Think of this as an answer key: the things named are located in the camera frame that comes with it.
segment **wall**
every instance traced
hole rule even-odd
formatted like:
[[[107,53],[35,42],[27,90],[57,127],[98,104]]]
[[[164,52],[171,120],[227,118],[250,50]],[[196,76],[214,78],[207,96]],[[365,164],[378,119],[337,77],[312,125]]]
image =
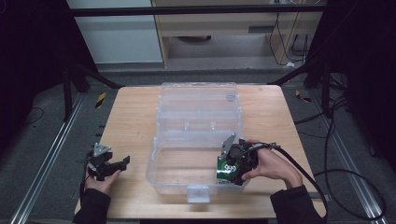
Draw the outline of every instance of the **wall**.
[[[151,7],[149,0],[67,0],[71,8]],[[97,64],[161,63],[153,16],[81,17],[78,27]]]

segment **wooden table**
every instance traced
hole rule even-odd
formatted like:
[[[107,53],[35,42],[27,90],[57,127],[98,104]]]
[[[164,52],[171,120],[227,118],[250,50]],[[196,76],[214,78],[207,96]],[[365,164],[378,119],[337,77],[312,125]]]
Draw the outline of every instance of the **wooden table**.
[[[284,189],[280,180],[252,179],[242,194],[212,195],[210,203],[187,203],[186,195],[160,195],[146,180],[151,143],[156,133],[156,107],[161,87],[120,89],[101,144],[111,146],[113,159],[130,155],[131,163],[113,186],[110,218],[271,218],[270,195]],[[237,85],[242,107],[243,134],[263,142],[277,142],[309,173],[307,158],[282,90],[278,86]],[[314,187],[304,180],[308,191]],[[325,211],[314,201],[318,212]]]

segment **transparent storage box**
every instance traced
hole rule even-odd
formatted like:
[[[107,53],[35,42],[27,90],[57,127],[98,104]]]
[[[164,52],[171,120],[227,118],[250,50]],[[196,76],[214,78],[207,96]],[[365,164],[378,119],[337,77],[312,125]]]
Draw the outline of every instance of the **transparent storage box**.
[[[186,194],[208,203],[210,194],[241,193],[242,186],[217,180],[222,143],[242,135],[242,111],[234,83],[163,83],[157,133],[147,180],[160,194]]]

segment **sleeve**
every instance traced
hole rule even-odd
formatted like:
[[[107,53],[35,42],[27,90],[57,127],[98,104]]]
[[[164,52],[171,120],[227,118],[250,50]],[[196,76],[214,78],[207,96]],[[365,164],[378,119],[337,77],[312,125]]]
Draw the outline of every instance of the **sleeve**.
[[[304,185],[281,190],[271,195],[271,202],[278,224],[324,223],[317,213]]]
[[[86,189],[81,199],[81,208],[75,214],[73,223],[106,224],[107,210],[111,198],[96,189]]]

